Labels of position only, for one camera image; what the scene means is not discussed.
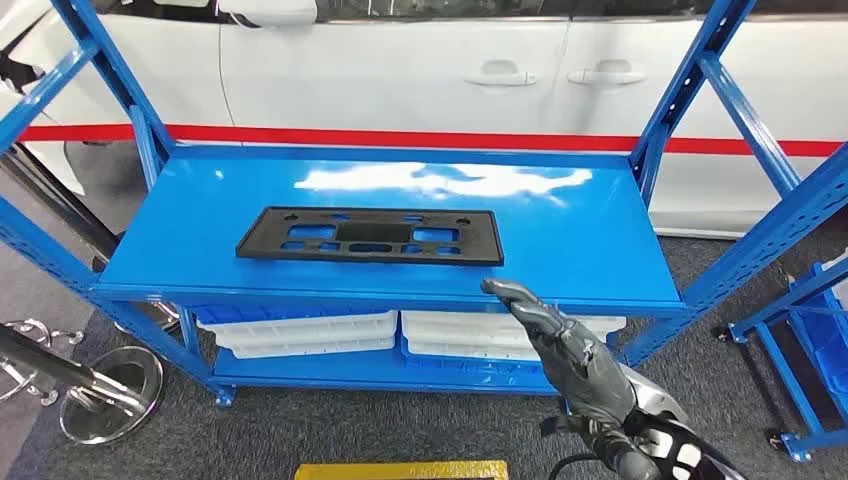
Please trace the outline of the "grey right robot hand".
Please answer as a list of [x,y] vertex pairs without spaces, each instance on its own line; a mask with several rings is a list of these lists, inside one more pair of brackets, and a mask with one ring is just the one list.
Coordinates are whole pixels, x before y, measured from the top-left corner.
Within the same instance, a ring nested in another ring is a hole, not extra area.
[[623,425],[637,405],[636,397],[603,341],[519,283],[485,278],[481,290],[496,296],[523,326],[548,382],[572,415],[607,427]]

